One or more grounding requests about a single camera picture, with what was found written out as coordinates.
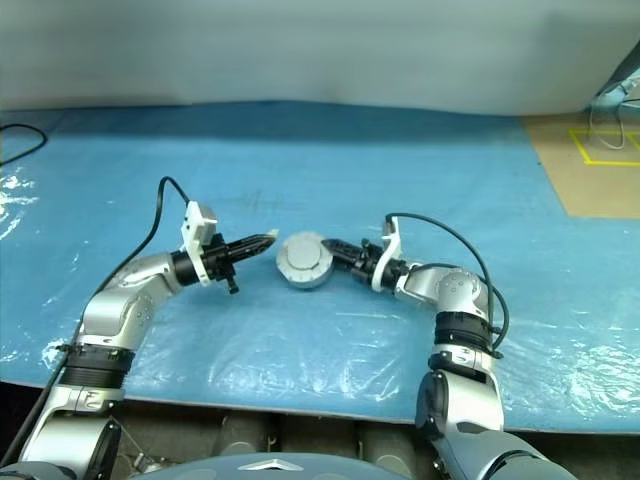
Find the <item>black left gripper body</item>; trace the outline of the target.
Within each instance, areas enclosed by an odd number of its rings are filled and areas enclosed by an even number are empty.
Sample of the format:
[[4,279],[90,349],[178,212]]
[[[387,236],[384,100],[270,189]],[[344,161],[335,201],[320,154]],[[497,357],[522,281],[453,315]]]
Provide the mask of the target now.
[[236,271],[236,250],[240,247],[238,241],[227,243],[221,233],[215,233],[208,245],[203,248],[201,259],[207,277],[211,281],[227,282],[230,294],[239,292],[239,287],[234,279]]

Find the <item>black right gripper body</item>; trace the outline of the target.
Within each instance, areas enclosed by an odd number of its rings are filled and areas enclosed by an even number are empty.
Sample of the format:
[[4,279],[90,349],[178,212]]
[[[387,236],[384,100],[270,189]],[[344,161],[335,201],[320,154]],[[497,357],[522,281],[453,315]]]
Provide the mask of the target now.
[[371,285],[375,269],[383,254],[383,248],[363,239],[356,250],[356,257],[351,267],[351,273],[363,284]]

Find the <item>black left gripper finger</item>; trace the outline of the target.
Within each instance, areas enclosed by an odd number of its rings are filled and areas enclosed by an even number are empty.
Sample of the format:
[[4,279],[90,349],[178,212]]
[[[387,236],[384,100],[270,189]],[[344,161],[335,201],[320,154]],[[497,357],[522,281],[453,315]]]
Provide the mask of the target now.
[[258,256],[271,247],[271,242],[233,242],[230,245],[230,261],[235,264]]
[[253,234],[233,242],[271,242],[273,244],[275,242],[275,233],[273,231],[270,231],[267,233]]

